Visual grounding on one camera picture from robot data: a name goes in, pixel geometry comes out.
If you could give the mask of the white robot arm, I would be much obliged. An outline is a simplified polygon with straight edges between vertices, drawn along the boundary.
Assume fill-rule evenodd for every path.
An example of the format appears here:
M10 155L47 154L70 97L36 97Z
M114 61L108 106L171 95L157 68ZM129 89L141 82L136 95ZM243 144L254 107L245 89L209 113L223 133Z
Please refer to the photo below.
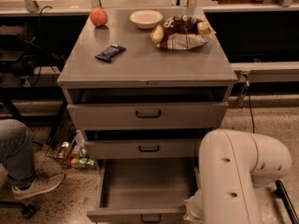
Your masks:
M218 129L199 147L200 188L184 201L189 221L263 224L255 190L285 176L292 156L276 138Z

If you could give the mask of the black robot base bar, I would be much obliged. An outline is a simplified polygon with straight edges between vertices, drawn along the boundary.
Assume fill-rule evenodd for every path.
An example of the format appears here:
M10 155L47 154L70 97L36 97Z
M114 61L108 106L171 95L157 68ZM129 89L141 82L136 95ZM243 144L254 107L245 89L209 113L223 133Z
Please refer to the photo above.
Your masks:
M275 182L276 184L276 195L283 201L286 211L289 215L289 218L292 224L299 224L299 216L297 216L296 211L292 205L291 199L285 189L283 183L278 180Z

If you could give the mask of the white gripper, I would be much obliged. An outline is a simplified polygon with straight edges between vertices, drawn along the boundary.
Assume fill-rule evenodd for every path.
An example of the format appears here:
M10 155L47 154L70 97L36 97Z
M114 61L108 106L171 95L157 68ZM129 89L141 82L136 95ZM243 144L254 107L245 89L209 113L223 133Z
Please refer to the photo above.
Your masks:
M183 201L186 207L186 213L183 216L185 221L194 222L197 220L202 221L204 219L204 211L202 200L199 197L192 196L190 199Z

